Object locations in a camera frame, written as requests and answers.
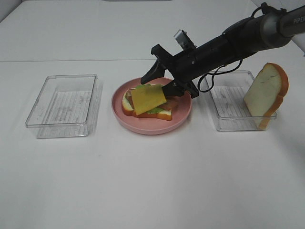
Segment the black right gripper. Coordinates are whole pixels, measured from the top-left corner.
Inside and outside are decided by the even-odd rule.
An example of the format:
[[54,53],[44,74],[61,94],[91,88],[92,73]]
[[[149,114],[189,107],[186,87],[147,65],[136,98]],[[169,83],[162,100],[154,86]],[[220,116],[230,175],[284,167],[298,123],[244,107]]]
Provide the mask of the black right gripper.
[[171,55],[161,45],[157,44],[151,49],[151,54],[157,57],[151,69],[141,78],[140,83],[146,84],[154,79],[164,77],[168,70],[174,80],[162,87],[165,97],[184,96],[188,91],[192,98],[199,95],[199,91],[192,79],[204,73],[205,58],[210,52],[207,44],[201,45],[195,50],[184,50],[176,55]]

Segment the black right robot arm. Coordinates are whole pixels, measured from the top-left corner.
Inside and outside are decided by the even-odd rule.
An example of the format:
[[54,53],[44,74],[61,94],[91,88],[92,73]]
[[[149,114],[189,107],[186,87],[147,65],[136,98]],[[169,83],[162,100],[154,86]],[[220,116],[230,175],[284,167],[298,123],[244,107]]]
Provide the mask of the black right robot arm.
[[174,80],[163,86],[164,95],[183,96],[188,92],[195,98],[199,95],[199,88],[193,79],[235,61],[241,62],[259,51],[283,47],[293,36],[305,32],[304,6],[292,11],[277,10],[264,2],[258,9],[263,13],[261,16],[251,15],[199,47],[183,30],[174,36],[183,49],[180,53],[171,55],[161,45],[155,45],[151,53],[157,60],[141,78],[141,84],[164,77],[168,70]]

